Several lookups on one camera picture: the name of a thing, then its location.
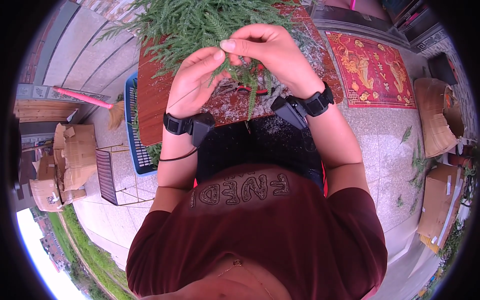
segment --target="red decorative mat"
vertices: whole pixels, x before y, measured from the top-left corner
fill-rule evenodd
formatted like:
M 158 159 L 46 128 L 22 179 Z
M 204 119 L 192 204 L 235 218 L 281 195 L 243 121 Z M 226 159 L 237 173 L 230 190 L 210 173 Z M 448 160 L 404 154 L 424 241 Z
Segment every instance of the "red decorative mat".
M 417 108 L 397 49 L 364 38 L 326 32 L 353 108 Z

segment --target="red-handled pliers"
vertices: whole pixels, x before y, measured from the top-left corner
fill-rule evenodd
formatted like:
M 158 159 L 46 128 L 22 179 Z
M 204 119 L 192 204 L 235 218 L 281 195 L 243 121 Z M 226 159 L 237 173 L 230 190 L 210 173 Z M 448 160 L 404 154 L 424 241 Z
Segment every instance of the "red-handled pliers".
M 223 94 L 223 93 L 227 93 L 227 92 L 231 92 L 231 91 L 251 91 L 252 88 L 251 87 L 247 87 L 247 86 L 244 86 L 243 83 L 237 83 L 237 82 L 233 82 L 233 83 L 229 83 L 229 84 L 224 84 L 224 85 L 221 85 L 220 87 L 226 87 L 228 86 L 227 89 L 221 91 L 220 93 L 218 94 Z M 257 91 L 257 95 L 258 96 L 265 96 L 265 95 L 268 95 L 268 90 L 267 89 L 264 89 L 264 90 L 258 90 Z

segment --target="broom handle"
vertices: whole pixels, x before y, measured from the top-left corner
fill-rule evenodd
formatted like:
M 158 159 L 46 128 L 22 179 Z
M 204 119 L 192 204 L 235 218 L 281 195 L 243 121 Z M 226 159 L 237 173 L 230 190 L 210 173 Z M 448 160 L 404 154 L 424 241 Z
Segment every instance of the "broom handle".
M 66 89 L 61 88 L 61 87 L 54 86 L 53 90 L 56 91 L 56 92 L 59 92 L 61 94 L 68 95 L 70 97 L 74 97 L 74 98 L 80 99 L 82 101 L 88 102 L 90 104 L 101 106 L 103 108 L 111 109 L 113 107 L 113 104 L 103 102 L 101 100 L 95 99 L 93 97 L 90 97 L 90 96 L 87 96 L 87 95 L 84 95 L 84 94 L 72 92 L 72 91 L 66 90 Z

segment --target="necklace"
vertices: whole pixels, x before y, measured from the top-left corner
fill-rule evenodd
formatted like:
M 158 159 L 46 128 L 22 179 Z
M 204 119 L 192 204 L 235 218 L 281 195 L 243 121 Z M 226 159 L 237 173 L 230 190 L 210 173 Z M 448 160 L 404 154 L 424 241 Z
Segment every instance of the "necklace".
M 231 267 L 228 268 L 227 270 L 223 271 L 222 273 L 218 274 L 217 277 L 222 276 L 223 274 L 225 274 L 226 272 L 230 271 L 232 268 L 237 267 L 237 266 L 244 268 L 245 270 L 247 270 L 248 273 L 250 273 L 253 277 L 255 277 L 255 279 L 257 279 L 258 283 L 260 283 L 260 285 L 261 285 L 261 286 L 265 289 L 265 291 L 268 293 L 268 295 L 270 296 L 270 298 L 271 298 L 272 300 L 274 300 L 273 297 L 272 297 L 272 294 L 270 294 L 270 292 L 267 290 L 267 288 L 264 287 L 264 284 L 257 278 L 257 276 L 255 276 L 254 273 L 250 272 L 249 269 L 247 269 L 246 267 L 244 267 L 244 266 L 242 265 L 240 259 L 234 260 L 234 261 L 233 261 L 233 266 L 231 266 Z

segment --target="hand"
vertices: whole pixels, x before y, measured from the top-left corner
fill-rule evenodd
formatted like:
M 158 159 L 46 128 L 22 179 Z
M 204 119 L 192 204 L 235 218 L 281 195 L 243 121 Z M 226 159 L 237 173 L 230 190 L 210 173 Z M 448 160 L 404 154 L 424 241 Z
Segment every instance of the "hand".
M 306 99 L 325 89 L 295 41 L 281 26 L 247 25 L 234 32 L 230 39 L 221 41 L 220 47 L 229 53 L 232 65 L 242 64 L 239 56 L 246 62 L 251 58 L 259 60 L 295 97 Z
M 200 113 L 200 108 L 210 98 L 218 82 L 230 77 L 228 72 L 222 72 L 208 86 L 213 71 L 224 60 L 225 53 L 216 47 L 202 48 L 187 57 L 173 79 L 166 113 L 178 119 Z

